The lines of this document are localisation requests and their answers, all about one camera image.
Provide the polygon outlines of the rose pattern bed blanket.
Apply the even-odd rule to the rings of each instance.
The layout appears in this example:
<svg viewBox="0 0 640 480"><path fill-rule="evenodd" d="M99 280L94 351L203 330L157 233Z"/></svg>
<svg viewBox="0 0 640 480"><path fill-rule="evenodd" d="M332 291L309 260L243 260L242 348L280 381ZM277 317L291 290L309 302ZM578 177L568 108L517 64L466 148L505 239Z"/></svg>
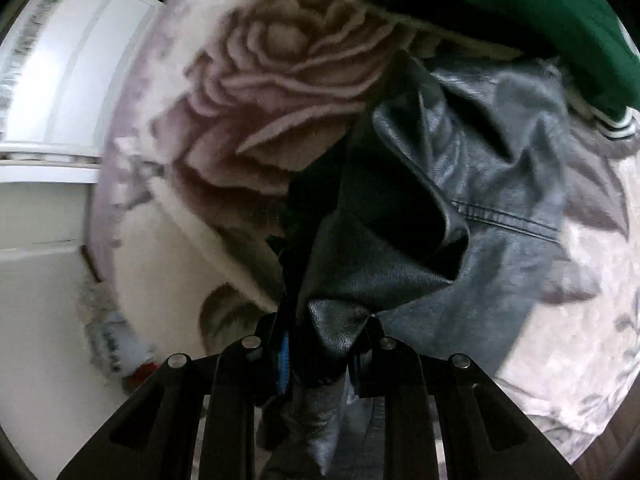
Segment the rose pattern bed blanket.
<svg viewBox="0 0 640 480"><path fill-rule="evenodd" d="M288 180L363 110L390 56L514 58L364 0L167 0L116 107L89 250L160 356L205 356L276 308ZM639 142L575 90L560 251L498 382L585 477L639 429Z"/></svg>

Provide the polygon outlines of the green sweatshirt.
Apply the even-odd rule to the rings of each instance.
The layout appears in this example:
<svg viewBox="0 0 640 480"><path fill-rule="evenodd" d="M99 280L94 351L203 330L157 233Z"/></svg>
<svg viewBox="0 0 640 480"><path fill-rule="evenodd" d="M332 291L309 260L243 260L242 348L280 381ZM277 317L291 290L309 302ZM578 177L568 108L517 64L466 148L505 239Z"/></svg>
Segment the green sweatshirt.
<svg viewBox="0 0 640 480"><path fill-rule="evenodd" d="M608 0L364 0L455 34L559 58L604 136L639 129L639 51Z"/></svg>

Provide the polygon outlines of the white wardrobe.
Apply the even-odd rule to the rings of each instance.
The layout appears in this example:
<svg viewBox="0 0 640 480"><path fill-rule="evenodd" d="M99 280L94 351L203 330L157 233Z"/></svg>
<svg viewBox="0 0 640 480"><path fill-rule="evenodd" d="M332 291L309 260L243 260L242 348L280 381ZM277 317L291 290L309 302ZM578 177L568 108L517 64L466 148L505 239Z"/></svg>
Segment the white wardrobe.
<svg viewBox="0 0 640 480"><path fill-rule="evenodd" d="M96 182L158 0L27 0L1 41L1 180Z"/></svg>

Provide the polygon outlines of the white printed plastic bag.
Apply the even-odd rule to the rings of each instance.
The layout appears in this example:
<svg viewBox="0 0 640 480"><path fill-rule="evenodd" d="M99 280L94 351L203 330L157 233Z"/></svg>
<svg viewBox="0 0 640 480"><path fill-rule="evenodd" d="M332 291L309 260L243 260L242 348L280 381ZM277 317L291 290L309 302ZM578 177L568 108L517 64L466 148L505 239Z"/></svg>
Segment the white printed plastic bag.
<svg viewBox="0 0 640 480"><path fill-rule="evenodd" d="M90 361L104 376L122 379L155 362L154 349L136 334L106 283L82 284L76 311Z"/></svg>

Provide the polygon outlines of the red small package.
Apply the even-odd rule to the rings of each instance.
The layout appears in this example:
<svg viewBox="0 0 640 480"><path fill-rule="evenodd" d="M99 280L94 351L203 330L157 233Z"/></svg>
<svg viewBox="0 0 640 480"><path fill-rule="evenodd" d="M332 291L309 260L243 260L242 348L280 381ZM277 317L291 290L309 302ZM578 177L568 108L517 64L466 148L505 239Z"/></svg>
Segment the red small package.
<svg viewBox="0 0 640 480"><path fill-rule="evenodd" d="M122 378L122 390L124 393L134 393L142 386L160 367L157 362L146 362L137 367L130 375Z"/></svg>

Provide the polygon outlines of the black leather jacket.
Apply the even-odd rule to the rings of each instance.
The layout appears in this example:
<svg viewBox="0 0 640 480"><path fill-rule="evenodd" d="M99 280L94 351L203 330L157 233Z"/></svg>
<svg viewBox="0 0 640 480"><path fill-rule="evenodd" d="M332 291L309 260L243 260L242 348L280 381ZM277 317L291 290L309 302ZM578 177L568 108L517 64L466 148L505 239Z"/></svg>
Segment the black leather jacket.
<svg viewBox="0 0 640 480"><path fill-rule="evenodd" d="M292 177L281 226L290 378L267 479L377 479L385 406L350 397L370 337L508 357L558 249L568 113L544 62L398 53L346 136Z"/></svg>

